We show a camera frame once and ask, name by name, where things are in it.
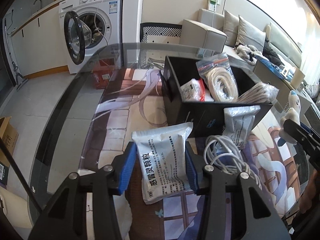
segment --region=dark door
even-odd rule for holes
[[[76,12],[67,12],[64,17],[64,36],[72,61],[79,65],[83,62],[85,48],[91,42],[91,30],[80,20]]]

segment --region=screw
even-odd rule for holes
[[[112,171],[113,167],[111,165],[106,165],[106,166],[103,167],[103,170],[104,171]]]
[[[249,178],[249,174],[246,173],[246,172],[241,172],[240,173],[240,177],[243,178],[243,179],[248,179]]]
[[[213,170],[214,170],[214,167],[213,167],[212,165],[208,164],[208,165],[204,166],[204,169],[205,169],[206,171],[213,171]]]
[[[69,174],[69,179],[76,179],[78,177],[78,174],[73,172]]]

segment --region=mop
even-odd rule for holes
[[[6,21],[6,18],[4,18],[4,29],[5,29],[5,39],[7,41],[7,46],[8,46],[8,51],[9,51],[9,55],[10,55],[10,59],[11,59],[11,64],[13,66],[13,71],[16,73],[16,83],[17,83],[17,91],[20,90],[20,88],[25,84],[27,83],[28,79],[25,78],[24,76],[21,75],[21,73],[18,71],[18,66],[15,64],[15,62],[13,61],[12,59],[12,56],[11,56],[11,52],[10,52],[10,49],[9,49],[9,43],[8,43],[8,37],[7,37],[7,21]],[[18,81],[18,77],[21,77],[22,78],[22,81],[21,83],[19,84],[19,81]]]

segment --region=black box with white label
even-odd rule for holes
[[[272,104],[244,104],[226,102],[183,102],[180,86],[192,78],[200,79],[196,62],[199,59],[182,57],[165,57],[164,72],[161,75],[162,95],[168,125],[184,122],[193,122],[193,130],[189,137],[206,137],[222,133],[224,126],[224,112],[226,107],[259,105],[260,111],[256,114],[255,127],[272,107]],[[233,67],[239,96],[252,88],[261,80],[249,69]]]
[[[7,185],[9,168],[0,162],[0,182]]]

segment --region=white washing machine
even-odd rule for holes
[[[121,3],[122,0],[65,0],[59,4],[61,35],[71,74],[77,73],[98,49],[121,42]]]

